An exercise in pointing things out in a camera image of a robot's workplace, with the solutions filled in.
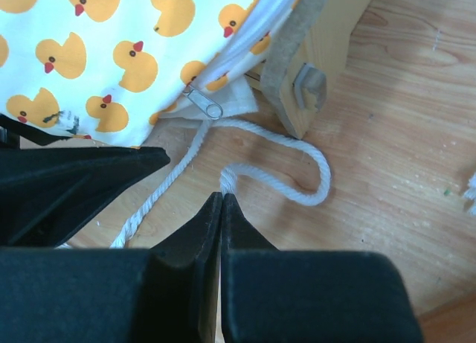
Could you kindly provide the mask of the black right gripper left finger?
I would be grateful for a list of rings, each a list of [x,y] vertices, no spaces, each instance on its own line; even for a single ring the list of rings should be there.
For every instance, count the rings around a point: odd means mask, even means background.
[[[150,249],[2,249],[3,342],[213,342],[222,195]]]

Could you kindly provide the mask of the duck print bed cover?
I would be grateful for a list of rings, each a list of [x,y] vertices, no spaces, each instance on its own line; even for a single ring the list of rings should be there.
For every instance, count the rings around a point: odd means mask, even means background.
[[[45,145],[84,138],[140,147],[157,124],[186,120],[196,135],[182,160],[112,242],[123,248],[198,153],[213,126],[236,127],[313,158],[305,194],[249,164],[222,170],[220,189],[248,176],[288,199],[321,204],[331,172],[321,151],[240,115],[257,105],[244,75],[277,48],[314,0],[1,0],[1,128]]]

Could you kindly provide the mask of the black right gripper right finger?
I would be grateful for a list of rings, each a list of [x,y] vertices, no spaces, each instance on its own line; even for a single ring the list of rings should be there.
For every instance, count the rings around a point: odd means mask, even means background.
[[[281,251],[244,216],[221,214],[227,342],[421,342],[404,281],[373,251]]]

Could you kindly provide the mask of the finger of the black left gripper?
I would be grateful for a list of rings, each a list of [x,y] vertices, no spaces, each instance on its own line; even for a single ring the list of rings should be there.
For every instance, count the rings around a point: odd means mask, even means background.
[[[52,147],[58,140],[1,117],[2,246],[58,246],[170,163],[160,147]]]

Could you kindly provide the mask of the wooden pet bed frame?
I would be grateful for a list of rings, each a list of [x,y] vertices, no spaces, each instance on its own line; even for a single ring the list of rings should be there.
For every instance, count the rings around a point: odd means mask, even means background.
[[[302,138],[340,73],[350,35],[371,0],[299,0],[246,78],[272,105],[286,131]]]

